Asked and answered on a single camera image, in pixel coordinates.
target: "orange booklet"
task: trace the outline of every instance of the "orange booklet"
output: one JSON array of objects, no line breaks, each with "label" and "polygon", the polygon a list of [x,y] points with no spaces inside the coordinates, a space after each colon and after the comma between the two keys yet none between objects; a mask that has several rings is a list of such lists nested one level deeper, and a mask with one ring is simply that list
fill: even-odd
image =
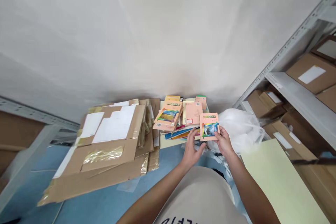
[{"label": "orange booklet", "polygon": [[182,101],[165,101],[154,121],[153,129],[173,131],[180,117],[182,106]]},{"label": "orange booklet", "polygon": [[198,101],[192,103],[185,103],[185,124],[199,124],[200,114],[203,113],[202,105]]},{"label": "orange booklet", "polygon": [[202,103],[202,109],[206,110],[207,108],[207,97],[206,96],[196,96],[196,101]]},{"label": "orange booklet", "polygon": [[215,137],[215,131],[219,132],[218,114],[200,114],[199,128],[201,141],[217,140],[217,137]]}]

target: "cardboard sheet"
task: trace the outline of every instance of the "cardboard sheet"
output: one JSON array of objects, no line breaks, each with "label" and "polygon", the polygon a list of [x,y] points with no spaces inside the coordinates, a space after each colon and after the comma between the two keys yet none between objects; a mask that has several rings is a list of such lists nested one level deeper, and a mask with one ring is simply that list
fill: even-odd
[{"label": "cardboard sheet", "polygon": [[276,139],[262,142],[243,162],[281,223],[329,223]]}]

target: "white label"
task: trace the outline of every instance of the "white label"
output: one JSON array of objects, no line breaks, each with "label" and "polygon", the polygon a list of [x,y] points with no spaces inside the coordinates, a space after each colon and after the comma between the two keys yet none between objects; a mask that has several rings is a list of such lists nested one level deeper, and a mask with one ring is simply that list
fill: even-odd
[{"label": "white label", "polygon": [[114,103],[113,105],[105,106],[105,107],[121,107],[121,106],[128,106],[130,104],[129,101],[122,101],[119,103]]},{"label": "white label", "polygon": [[298,79],[303,83],[308,84],[325,72],[326,71],[323,68],[314,65],[309,68],[304,74],[302,74]]},{"label": "white label", "polygon": [[130,128],[135,106],[124,106],[114,111],[110,118],[104,118],[92,143],[125,139]]},{"label": "white label", "polygon": [[301,143],[300,139],[296,135],[294,135],[293,132],[290,132],[289,135],[294,139],[295,142],[297,142],[298,144]]},{"label": "white label", "polygon": [[268,92],[267,94],[275,103],[281,102],[281,100],[273,92]]},{"label": "white label", "polygon": [[159,145],[160,145],[160,137],[154,138],[154,147],[159,146]]},{"label": "white label", "polygon": [[274,87],[279,90],[282,88],[282,85],[280,85],[279,83],[274,83]]},{"label": "white label", "polygon": [[293,149],[291,144],[287,142],[287,140],[279,132],[275,132],[273,135],[286,149]]},{"label": "white label", "polygon": [[317,51],[336,59],[336,42],[333,40],[327,40],[317,49]]},{"label": "white label", "polygon": [[88,114],[85,118],[85,123],[83,126],[83,132],[81,138],[86,138],[93,136],[99,126],[100,121],[102,120],[104,112]]},{"label": "white label", "polygon": [[72,147],[70,148],[70,150],[69,150],[68,153],[66,154],[65,158],[63,159],[61,165],[60,165],[59,168],[57,169],[57,171],[56,171],[56,173],[55,173],[53,179],[58,178],[58,177],[60,177],[60,176],[62,175],[62,173],[64,172],[66,166],[68,165],[68,163],[69,163],[69,161],[70,161],[70,159],[71,159],[71,157],[72,157],[72,155],[73,155],[75,149],[76,149],[76,146],[72,146]]}]

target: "right hand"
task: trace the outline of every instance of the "right hand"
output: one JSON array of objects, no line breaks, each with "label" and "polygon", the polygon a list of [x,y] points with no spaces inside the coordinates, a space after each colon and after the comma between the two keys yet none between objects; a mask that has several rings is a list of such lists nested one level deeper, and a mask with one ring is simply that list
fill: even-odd
[{"label": "right hand", "polygon": [[222,126],[219,126],[219,129],[220,133],[215,131],[215,136],[218,140],[214,141],[218,144],[221,154],[226,157],[229,154],[235,153],[235,151],[232,148],[231,140],[227,131]]}]

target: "floor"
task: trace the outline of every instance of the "floor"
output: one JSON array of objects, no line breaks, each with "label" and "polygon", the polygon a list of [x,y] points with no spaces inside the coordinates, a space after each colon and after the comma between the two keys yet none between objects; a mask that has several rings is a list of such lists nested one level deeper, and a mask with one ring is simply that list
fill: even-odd
[{"label": "floor", "polygon": [[[180,162],[184,152],[181,145],[161,149],[159,169],[147,173],[140,179],[100,189],[63,203],[36,207],[68,150],[68,147],[63,146],[47,148],[46,154],[35,164],[26,182],[0,214],[0,223],[20,217],[22,218],[20,223],[116,223],[137,199]],[[215,168],[225,173],[225,168],[212,158],[202,156],[197,165]],[[236,207],[246,215],[234,182],[229,178],[226,179],[232,188]],[[131,191],[134,189],[132,186],[129,187],[130,184],[136,185],[134,192],[125,191],[125,188]]]}]

